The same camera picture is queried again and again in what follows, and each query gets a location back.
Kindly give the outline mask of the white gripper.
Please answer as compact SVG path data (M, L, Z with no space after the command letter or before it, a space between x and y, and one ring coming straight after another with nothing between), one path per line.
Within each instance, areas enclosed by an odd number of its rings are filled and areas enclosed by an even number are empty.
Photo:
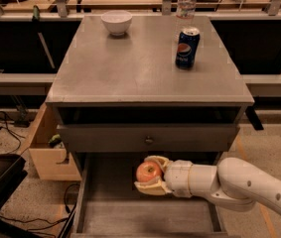
M189 185L189 174L193 163L190 161L170 161L163 156L148 156L144 162L149 162L149 172L164 173L163 181L155 177L149 181L135 181L136 188L144 194L162 196L169 193L176 197L192 197Z

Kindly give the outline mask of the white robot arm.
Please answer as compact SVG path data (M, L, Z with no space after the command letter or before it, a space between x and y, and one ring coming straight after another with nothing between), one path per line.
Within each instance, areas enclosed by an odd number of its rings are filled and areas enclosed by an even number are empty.
M135 186L144 194L197 196L234 211L259 202L281 215L281 180L238 158L210 166L149 156L137 168Z

